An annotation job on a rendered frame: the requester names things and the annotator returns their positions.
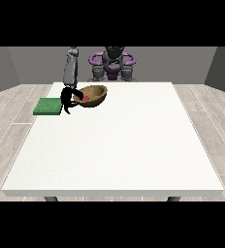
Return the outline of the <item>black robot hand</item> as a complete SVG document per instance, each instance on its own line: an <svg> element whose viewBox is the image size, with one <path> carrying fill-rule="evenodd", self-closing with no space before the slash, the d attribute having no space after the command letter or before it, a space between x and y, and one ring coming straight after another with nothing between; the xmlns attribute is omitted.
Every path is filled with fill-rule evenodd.
<svg viewBox="0 0 225 248"><path fill-rule="evenodd" d="M73 87L66 86L61 92L61 104L67 113L69 113L69 108L75 107L78 104L76 101L72 101L73 95L77 96L80 100L83 99L83 93Z"/></svg>

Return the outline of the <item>brown wooden bowl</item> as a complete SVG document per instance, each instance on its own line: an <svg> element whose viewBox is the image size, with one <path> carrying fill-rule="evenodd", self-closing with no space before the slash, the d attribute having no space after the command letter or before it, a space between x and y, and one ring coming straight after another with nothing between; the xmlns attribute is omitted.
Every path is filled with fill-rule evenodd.
<svg viewBox="0 0 225 248"><path fill-rule="evenodd" d="M99 106L105 99L108 89L104 85L89 85L80 90L84 96L88 97L87 101L81 101L76 95L73 99L76 103L84 108L94 108Z"/></svg>

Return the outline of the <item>green square pad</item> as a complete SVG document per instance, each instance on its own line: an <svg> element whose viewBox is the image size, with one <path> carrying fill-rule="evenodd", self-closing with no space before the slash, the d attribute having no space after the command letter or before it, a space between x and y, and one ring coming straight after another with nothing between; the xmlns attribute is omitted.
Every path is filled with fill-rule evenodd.
<svg viewBox="0 0 225 248"><path fill-rule="evenodd" d="M62 109L59 98L41 98L33 110L34 115L59 115Z"/></svg>

